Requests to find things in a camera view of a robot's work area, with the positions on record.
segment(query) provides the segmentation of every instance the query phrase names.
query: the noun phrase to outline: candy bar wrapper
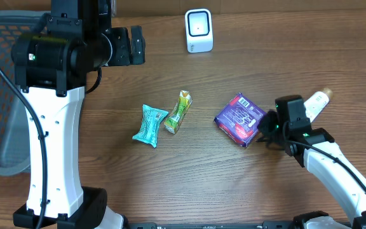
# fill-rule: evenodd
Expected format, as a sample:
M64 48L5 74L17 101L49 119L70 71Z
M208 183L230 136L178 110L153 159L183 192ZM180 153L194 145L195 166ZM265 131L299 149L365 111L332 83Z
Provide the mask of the candy bar wrapper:
M179 99L175 105L175 108L173 109L169 118L167 118L165 121L165 127L169 132L173 134L177 133L192 101L193 100L191 99L189 92L184 90L180 91Z
M151 144L154 148L158 144L158 131L162 120L168 116L168 111L151 108L148 105L142 106L143 117L142 124L138 134L135 134L132 139Z
M214 118L214 122L237 144L247 147L257 135L257 126L265 114L239 93Z

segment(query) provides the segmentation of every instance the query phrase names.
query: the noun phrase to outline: beige bottle cap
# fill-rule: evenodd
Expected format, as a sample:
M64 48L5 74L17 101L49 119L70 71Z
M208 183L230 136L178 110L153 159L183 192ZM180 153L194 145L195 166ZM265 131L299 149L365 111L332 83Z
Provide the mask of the beige bottle cap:
M333 98L333 91L331 91L329 88L323 88L322 92L326 94L330 100Z

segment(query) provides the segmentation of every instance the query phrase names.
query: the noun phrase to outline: barcode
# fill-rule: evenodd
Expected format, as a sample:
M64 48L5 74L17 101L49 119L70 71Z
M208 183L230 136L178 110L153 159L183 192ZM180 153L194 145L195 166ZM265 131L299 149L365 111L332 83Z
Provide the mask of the barcode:
M240 104L245 106L245 108L247 108L249 106L249 102L246 101L243 97L241 97L238 102L240 102Z

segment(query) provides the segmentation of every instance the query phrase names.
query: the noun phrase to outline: yellow and green wrapper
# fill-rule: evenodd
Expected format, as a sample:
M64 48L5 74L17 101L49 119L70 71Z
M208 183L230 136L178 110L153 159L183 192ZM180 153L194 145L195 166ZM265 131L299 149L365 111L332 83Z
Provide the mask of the yellow and green wrapper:
M176 134L180 125L182 124L183 118L186 115L189 107L192 103L192 99L190 93L187 91L180 91L179 100L176 103L175 108L173 109L172 113L170 114L169 118L165 121L166 129Z

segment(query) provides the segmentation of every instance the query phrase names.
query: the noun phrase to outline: cable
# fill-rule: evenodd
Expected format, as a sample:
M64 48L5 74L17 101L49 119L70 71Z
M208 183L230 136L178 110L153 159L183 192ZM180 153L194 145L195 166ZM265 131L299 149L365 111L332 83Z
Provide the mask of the cable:
M42 129L42 125L37 117L37 114L33 110L32 106L29 104L28 100L20 93L20 91L16 88L16 86L10 81L10 79L4 74L4 72L0 68L0 76L8 85L8 87L12 90L12 92L21 100L29 114L32 116L34 120L37 134L39 135L39 140L41 143L41 152L42 152L42 201L41 201L41 213L39 215L39 221L37 222L36 228L39 229L42 226L43 217L46 212L46 202L47 202L47 187L48 187L48 162L46 155L46 143L44 141L44 132Z
M101 77L102 77L101 67L98 68L97 73L98 73L98 76L97 76L97 79L95 80L94 85L86 91L86 94L93 92L100 85Z
M321 150L317 147L311 146L309 144L304 144L304 143L297 142L297 141L287 140L287 137L286 137L286 134L285 134L285 129L286 129L287 125L288 125L288 121L283 124L283 128L282 128L283 139L285 140L285 142L292 143L292 144L298 144L300 146L304 146L306 148L313 149L313 150L325 155L326 157L330 158L331 160L337 162L341 167L343 167L351 175L351 177L356 181L356 183L366 193L366 186L362 183L360 178L358 178L358 176L356 176L355 173L346 164L344 164L342 161L340 161L340 159L338 157L334 157L333 155L331 155L329 153L326 153L323 150Z

